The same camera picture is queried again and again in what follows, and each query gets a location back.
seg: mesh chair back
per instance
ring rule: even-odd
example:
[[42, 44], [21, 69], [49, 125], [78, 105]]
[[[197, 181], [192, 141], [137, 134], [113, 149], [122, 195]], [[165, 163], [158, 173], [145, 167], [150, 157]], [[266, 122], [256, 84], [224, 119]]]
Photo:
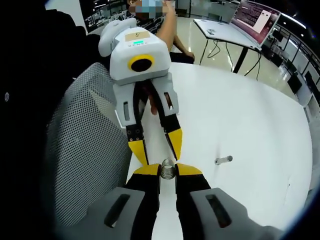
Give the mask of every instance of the mesh chair back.
[[79, 222], [87, 208], [125, 184], [132, 152], [116, 113], [113, 81], [99, 63], [68, 88], [48, 126], [43, 201], [55, 225]]

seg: white desk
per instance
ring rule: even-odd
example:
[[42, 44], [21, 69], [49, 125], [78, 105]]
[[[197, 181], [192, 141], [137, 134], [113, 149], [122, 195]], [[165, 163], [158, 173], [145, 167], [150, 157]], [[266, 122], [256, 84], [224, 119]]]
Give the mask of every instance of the white desk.
[[[251, 49], [254, 51], [261, 50], [261, 47], [257, 43], [250, 40], [243, 33], [238, 31], [237, 27], [232, 26], [232, 24], [203, 20], [203, 19], [194, 19], [193, 22], [195, 23], [195, 25], [197, 25], [197, 27], [200, 29], [200, 31], [203, 33], [203, 35], [206, 38], [206, 44], [200, 59], [200, 65], [204, 58], [204, 54], [205, 54], [209, 39], [223, 41], [226, 43], [231, 43], [231, 44], [235, 44], [243, 47], [241, 55], [236, 63], [236, 66], [234, 67], [234, 71], [233, 71], [234, 73], [238, 73], [247, 55], [248, 49]], [[208, 33], [208, 29], [214, 30], [214, 33], [213, 34]]]
[[[303, 208], [311, 180], [312, 143], [303, 107], [267, 85], [220, 69], [172, 63], [170, 72], [183, 131], [179, 162], [200, 169], [211, 188], [244, 205], [257, 224], [286, 229]], [[149, 109], [148, 103], [142, 118], [149, 162], [174, 159], [159, 117]], [[228, 155], [232, 162], [214, 164]], [[139, 167], [132, 155], [127, 179]], [[174, 180], [161, 180], [159, 200], [152, 239], [182, 239]]]

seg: metal cylinder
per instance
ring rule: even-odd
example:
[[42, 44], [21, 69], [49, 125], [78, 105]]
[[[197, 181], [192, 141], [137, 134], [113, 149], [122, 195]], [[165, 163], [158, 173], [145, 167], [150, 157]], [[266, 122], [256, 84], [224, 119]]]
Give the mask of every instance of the metal cylinder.
[[167, 158], [163, 160], [161, 164], [160, 176], [163, 179], [168, 179], [168, 180], [173, 179], [176, 176], [175, 164], [171, 159]]
[[220, 165], [220, 164], [224, 164], [224, 163], [229, 163], [232, 160], [233, 160], [232, 156], [226, 156], [226, 157], [216, 158], [214, 163], [215, 163], [215, 165]]

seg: cable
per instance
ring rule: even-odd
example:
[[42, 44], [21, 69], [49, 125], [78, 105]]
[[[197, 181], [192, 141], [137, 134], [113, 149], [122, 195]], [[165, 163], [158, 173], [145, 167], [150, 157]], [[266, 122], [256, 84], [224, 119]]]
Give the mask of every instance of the cable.
[[225, 42], [225, 48], [226, 48], [226, 51], [228, 52], [229, 59], [231, 61], [231, 70], [230, 70], [230, 72], [232, 72], [232, 67], [234, 66], [234, 63], [232, 62], [232, 59], [231, 59], [231, 56], [230, 56], [230, 52], [229, 52], [229, 49], [227, 47], [227, 42]]
[[[214, 48], [212, 49], [212, 51], [208, 54], [208, 56], [207, 56], [208, 59], [213, 58], [215, 55], [217, 55], [217, 54], [220, 53], [220, 51], [221, 51], [220, 47], [218, 46], [218, 40], [214, 40], [213, 43], [215, 44], [215, 47], [214, 47]], [[212, 54], [213, 51], [214, 51], [216, 48], [219, 49], [218, 52], [216, 52], [215, 54], [213, 54], [212, 56], [210, 56], [210, 54]]]
[[257, 64], [260, 62], [260, 59], [261, 59], [261, 53], [260, 53], [258, 61], [256, 61], [255, 65], [244, 76], [247, 76], [257, 66]]
[[259, 67], [258, 67], [258, 73], [256, 74], [256, 81], [258, 81], [258, 76], [259, 76], [259, 72], [260, 72], [260, 59], [261, 59], [261, 56], [262, 56], [262, 54], [261, 54], [261, 52], [260, 52], [260, 56], [259, 56], [259, 59], [258, 59], [258, 62], [259, 62]]

